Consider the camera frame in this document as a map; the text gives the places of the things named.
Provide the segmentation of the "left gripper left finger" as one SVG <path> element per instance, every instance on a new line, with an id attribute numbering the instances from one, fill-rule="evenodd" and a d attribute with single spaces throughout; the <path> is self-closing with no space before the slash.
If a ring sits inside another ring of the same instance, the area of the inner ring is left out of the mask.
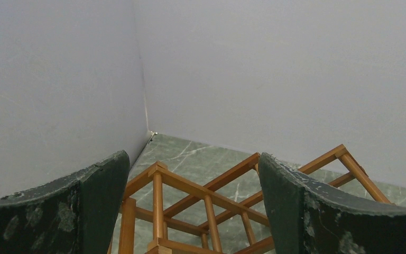
<path id="1" fill-rule="evenodd" d="M 129 155 L 121 150 L 0 198 L 0 253 L 106 253 L 129 172 Z"/>

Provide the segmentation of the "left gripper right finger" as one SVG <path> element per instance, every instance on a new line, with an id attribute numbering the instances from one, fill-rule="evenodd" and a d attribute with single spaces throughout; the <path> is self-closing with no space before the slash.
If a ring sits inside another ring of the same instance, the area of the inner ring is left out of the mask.
<path id="1" fill-rule="evenodd" d="M 276 253 L 406 253 L 406 207 L 343 192 L 268 153 L 258 168 Z"/>

